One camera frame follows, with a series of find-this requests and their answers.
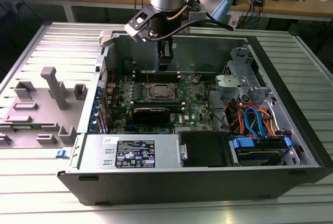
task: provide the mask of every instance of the metal bracket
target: metal bracket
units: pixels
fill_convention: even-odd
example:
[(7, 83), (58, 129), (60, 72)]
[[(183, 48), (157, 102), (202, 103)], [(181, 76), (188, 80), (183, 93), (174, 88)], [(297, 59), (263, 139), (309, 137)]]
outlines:
[(187, 150), (186, 150), (186, 144), (181, 144), (179, 145), (179, 153), (180, 153), (180, 157), (182, 160), (186, 160), (187, 157)]

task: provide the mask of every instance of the warning label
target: warning label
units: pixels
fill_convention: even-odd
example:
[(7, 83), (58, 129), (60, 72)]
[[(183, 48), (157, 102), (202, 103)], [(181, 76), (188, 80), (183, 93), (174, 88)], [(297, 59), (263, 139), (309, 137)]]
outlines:
[(155, 168), (154, 141), (118, 141), (117, 168)]

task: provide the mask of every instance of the desk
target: desk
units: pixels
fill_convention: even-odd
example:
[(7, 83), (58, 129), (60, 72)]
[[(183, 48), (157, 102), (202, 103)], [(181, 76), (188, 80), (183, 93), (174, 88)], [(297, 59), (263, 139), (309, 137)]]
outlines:
[[(3, 2), (21, 2), (20, 0), (0, 0)], [(134, 0), (25, 0), (27, 3), (53, 4), (63, 6), (67, 20), (75, 22), (72, 6), (130, 8), (134, 7)], [(333, 17), (333, 1), (319, 2), (317, 0), (265, 0), (262, 17), (285, 18), (300, 20), (329, 21)], [(229, 14), (235, 19), (245, 15), (249, 6), (245, 0), (239, 0), (237, 6), (232, 6)]]
[[(330, 21), (333, 17), (333, 0), (319, 2), (317, 0), (264, 0), (265, 5), (261, 17)], [(249, 10), (246, 0), (239, 0), (236, 6), (232, 6), (229, 13), (237, 19), (245, 15)]]

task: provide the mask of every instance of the connector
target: connector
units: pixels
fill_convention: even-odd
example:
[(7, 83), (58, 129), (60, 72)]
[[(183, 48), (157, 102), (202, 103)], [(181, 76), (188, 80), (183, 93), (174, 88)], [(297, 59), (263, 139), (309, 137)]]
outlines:
[(254, 142), (250, 137), (236, 137), (233, 140), (233, 145), (235, 149), (239, 147), (254, 147)]

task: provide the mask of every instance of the blue latch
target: blue latch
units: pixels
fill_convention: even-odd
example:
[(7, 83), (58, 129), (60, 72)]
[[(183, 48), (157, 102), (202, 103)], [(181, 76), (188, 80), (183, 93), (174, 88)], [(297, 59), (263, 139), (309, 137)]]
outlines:
[(67, 150), (59, 150), (56, 155), (56, 159), (68, 159)]
[(96, 114), (98, 112), (98, 109), (96, 107), (93, 107), (92, 112)]
[(95, 120), (97, 120), (97, 117), (96, 117), (96, 116), (90, 116), (90, 121), (91, 121), (91, 122), (93, 122), (93, 121), (95, 121)]
[(233, 145), (235, 149), (239, 147), (254, 147), (254, 142), (250, 137), (236, 137), (233, 140)]
[(96, 107), (99, 106), (99, 102), (98, 102), (98, 100), (94, 100), (93, 105), (96, 106)]
[(94, 124), (94, 123), (89, 123), (89, 124), (88, 124), (88, 128), (89, 128), (89, 129), (95, 129), (95, 128), (96, 128), (96, 124)]
[(98, 94), (103, 93), (103, 91), (104, 91), (104, 90), (103, 90), (101, 87), (97, 86), (97, 88), (96, 88), (96, 92), (97, 92)]
[(291, 143), (289, 137), (285, 137), (285, 142), (286, 142), (286, 145), (287, 145), (288, 147), (291, 147), (291, 146), (292, 146), (292, 143)]

